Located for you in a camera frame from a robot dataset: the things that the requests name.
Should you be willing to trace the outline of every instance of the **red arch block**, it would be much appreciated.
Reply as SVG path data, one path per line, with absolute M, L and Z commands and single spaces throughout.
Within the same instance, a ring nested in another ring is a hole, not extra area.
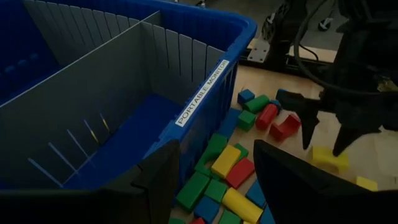
M 273 123 L 269 130 L 269 134 L 277 142 L 281 142 L 292 136 L 293 134 L 297 133 L 300 126 L 300 119 L 296 115 L 290 114 L 282 124 L 278 125 Z

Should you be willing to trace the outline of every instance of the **black cable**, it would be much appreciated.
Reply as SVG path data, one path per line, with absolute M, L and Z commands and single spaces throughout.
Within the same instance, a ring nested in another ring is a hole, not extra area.
M 313 15 L 319 10 L 319 8 L 328 0 L 323 0 L 301 23 L 300 28 L 298 29 L 296 38 L 294 40 L 294 59 L 297 62 L 297 65 L 301 71 L 308 76 L 312 81 L 314 81 L 316 84 L 322 86 L 323 88 L 335 91 L 337 93 L 341 94 L 346 94 L 346 95 L 351 95 L 351 96 L 398 96 L 398 91 L 386 91 L 386 92 L 364 92 L 364 91 L 356 91 L 356 90 L 351 90 L 347 88 L 343 88 L 340 86 L 336 86 L 327 82 L 324 82 L 323 80 L 319 79 L 315 75 L 313 75 L 310 70 L 303 64 L 301 58 L 300 58 L 300 53 L 299 53 L 299 45 L 301 41 L 301 37 L 304 35 L 305 28 L 308 26 L 308 22 L 310 19 L 313 17 Z
M 312 50 L 310 50 L 310 49 L 304 47 L 302 44 L 299 44 L 299 46 L 300 46 L 301 48 L 303 48 L 304 50 L 306 50 L 307 52 L 310 52 L 311 54 L 313 54 L 313 55 L 315 56 L 317 62 L 319 62 L 318 55 L 317 55 L 315 52 L 313 52 Z

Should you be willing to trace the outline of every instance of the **yellow block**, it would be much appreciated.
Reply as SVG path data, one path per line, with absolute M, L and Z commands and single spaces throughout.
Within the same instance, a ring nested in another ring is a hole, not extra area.
M 227 145 L 224 151 L 218 156 L 217 160 L 211 166 L 211 170 L 224 178 L 228 175 L 232 166 L 238 161 L 241 151 L 231 145 Z
M 226 191 L 222 203 L 248 223 L 257 223 L 262 214 L 261 208 L 257 207 L 232 187 Z
M 339 172 L 349 168 L 347 154 L 341 153 L 338 157 L 335 157 L 332 150 L 324 146 L 312 146 L 311 163 L 315 166 L 330 164 L 337 167 Z
M 365 177 L 356 177 L 356 185 L 363 187 L 365 189 L 371 191 L 378 191 L 379 187 L 377 186 L 377 182 L 373 180 L 369 180 Z

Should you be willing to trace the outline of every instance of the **yellow cylinder block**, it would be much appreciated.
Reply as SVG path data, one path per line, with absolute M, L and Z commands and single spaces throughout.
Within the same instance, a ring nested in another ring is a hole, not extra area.
M 232 187 L 226 191 L 223 197 L 223 204 L 249 223 L 257 223 L 262 214 L 261 208 L 257 207 Z

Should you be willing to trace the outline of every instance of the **red cylinder block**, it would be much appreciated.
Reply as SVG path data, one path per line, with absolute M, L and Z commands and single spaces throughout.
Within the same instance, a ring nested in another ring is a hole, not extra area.
M 271 122 L 276 118 L 279 107 L 273 103 L 269 103 L 256 120 L 257 129 L 265 131 Z

